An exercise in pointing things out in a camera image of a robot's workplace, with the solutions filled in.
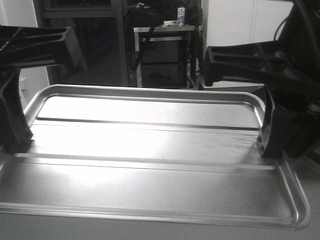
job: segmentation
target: black plastic bracket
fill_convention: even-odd
[[[279,40],[210,46],[203,62],[207,86],[225,76],[265,84],[257,147],[266,158],[283,152],[296,158],[320,147],[320,0],[293,3]]]
[[[81,55],[71,28],[0,26],[0,145],[8,153],[25,153],[33,136],[20,101],[21,69],[74,68]]]

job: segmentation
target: black bag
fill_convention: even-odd
[[[132,28],[152,27],[164,24],[162,16],[153,8],[129,8],[127,17],[129,25]]]

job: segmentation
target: metal tray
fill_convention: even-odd
[[[54,85],[25,111],[27,153],[1,154],[0,212],[300,229],[287,159],[261,159],[249,93]]]

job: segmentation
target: metal frame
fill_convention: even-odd
[[[72,7],[54,7],[52,4],[53,0],[45,0],[45,9],[47,11],[83,11],[83,10],[89,10],[89,11],[99,11],[99,10],[113,10],[112,0],[111,5],[109,4],[102,4],[102,5],[93,5],[93,6],[72,6]]]
[[[134,47],[135,47],[135,56],[137,57],[140,52],[140,42],[144,40],[144,38],[140,37],[140,33],[147,33],[149,31],[149,27],[134,27],[133,34],[134,34]],[[191,43],[195,43],[198,32],[195,30],[195,27],[192,25],[185,25],[185,26],[159,26],[154,29],[154,33],[182,33],[182,32],[190,32],[191,34]],[[185,36],[160,36],[160,37],[153,37],[150,39],[150,42],[158,42],[158,41],[176,41],[176,40],[186,40]],[[196,78],[196,64],[197,64],[197,46],[196,44],[191,44],[191,63],[190,63],[190,78],[194,82],[194,86],[197,89],[199,84],[197,83]],[[142,88],[142,67],[141,63],[139,63],[136,69],[136,82],[138,88]]]

